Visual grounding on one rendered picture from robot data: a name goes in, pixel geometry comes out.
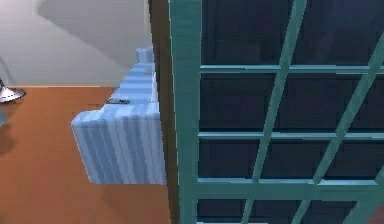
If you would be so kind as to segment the pale blue striped sofa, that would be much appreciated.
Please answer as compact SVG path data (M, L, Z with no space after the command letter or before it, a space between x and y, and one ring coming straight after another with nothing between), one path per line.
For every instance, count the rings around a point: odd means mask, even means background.
M165 185L166 170L153 48L136 50L136 63L105 104L79 113L71 128L88 179L94 184Z

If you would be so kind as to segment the silver floor lamp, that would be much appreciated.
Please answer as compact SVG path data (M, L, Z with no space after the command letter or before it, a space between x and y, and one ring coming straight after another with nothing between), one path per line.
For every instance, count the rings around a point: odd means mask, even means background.
M8 69L8 66L0 56L0 64L4 68L5 74L9 79L12 79L12 75ZM2 78L0 77L0 103L10 103L11 101L22 99L26 96L26 91L22 88L8 87Z

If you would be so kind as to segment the teal lattice frame shelf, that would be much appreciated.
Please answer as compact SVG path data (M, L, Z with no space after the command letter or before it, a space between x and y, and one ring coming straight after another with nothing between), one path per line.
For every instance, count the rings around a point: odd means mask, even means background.
M170 0L180 224L367 224L384 0Z

